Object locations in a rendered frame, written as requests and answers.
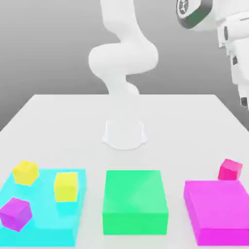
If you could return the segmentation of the small pink cube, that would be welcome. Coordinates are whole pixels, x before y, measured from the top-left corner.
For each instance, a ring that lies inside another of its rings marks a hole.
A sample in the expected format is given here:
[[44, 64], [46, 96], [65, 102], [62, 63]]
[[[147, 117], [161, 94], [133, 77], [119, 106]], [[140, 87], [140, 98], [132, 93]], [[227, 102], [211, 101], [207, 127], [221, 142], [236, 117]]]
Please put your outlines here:
[[219, 169], [218, 180], [238, 180], [243, 165], [239, 162], [225, 159]]

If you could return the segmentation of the small purple cube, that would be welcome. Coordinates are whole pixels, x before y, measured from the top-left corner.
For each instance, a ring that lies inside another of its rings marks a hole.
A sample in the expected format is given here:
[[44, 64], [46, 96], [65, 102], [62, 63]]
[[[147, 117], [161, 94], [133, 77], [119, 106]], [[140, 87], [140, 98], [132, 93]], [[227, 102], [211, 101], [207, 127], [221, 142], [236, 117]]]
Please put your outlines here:
[[33, 214], [29, 201], [11, 198], [0, 208], [0, 220], [5, 228], [20, 232], [32, 219]]

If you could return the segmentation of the large green box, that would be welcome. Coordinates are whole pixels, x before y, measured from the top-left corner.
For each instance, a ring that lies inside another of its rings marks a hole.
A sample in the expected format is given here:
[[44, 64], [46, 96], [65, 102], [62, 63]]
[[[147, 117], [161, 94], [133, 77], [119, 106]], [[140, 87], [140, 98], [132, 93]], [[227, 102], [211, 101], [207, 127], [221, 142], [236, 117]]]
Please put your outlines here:
[[105, 235], [166, 235], [169, 210], [159, 170], [108, 170]]

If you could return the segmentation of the small yellow cube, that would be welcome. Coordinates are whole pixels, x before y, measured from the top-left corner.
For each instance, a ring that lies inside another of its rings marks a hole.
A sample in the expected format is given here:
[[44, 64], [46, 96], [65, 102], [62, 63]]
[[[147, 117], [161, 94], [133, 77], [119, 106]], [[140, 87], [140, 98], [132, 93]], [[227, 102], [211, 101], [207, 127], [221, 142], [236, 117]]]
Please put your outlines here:
[[79, 184], [77, 172], [57, 173], [54, 181], [56, 202], [76, 202]]
[[39, 177], [37, 163], [23, 160], [13, 169], [16, 184], [31, 186]]

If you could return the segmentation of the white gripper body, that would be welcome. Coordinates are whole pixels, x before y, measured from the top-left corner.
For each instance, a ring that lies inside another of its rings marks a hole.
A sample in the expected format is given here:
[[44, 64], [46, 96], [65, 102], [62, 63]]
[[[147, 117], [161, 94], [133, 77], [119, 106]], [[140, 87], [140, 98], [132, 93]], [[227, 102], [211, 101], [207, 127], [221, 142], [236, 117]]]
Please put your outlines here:
[[236, 57], [237, 63], [231, 59], [232, 81], [238, 86], [249, 86], [249, 36], [234, 36], [231, 39], [232, 57]]

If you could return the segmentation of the large magenta box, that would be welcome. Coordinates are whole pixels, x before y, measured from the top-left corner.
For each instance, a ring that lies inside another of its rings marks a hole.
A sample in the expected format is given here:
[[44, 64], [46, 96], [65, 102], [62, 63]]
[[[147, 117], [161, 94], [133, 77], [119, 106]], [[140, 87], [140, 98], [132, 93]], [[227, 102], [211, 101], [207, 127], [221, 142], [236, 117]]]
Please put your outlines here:
[[249, 194], [240, 181], [186, 181], [183, 197], [198, 246], [249, 246]]

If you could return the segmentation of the large cyan box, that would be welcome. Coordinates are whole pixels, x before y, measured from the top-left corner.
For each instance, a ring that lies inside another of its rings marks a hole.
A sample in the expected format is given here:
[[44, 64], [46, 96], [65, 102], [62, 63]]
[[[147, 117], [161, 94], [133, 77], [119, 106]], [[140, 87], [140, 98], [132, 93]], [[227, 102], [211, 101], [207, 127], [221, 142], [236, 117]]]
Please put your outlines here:
[[[76, 202], [56, 202], [57, 173], [78, 173]], [[87, 189], [85, 169], [40, 169], [32, 186], [16, 184], [10, 174], [0, 189], [0, 208], [12, 197], [29, 201], [33, 217], [20, 231], [0, 228], [0, 247], [75, 247]]]

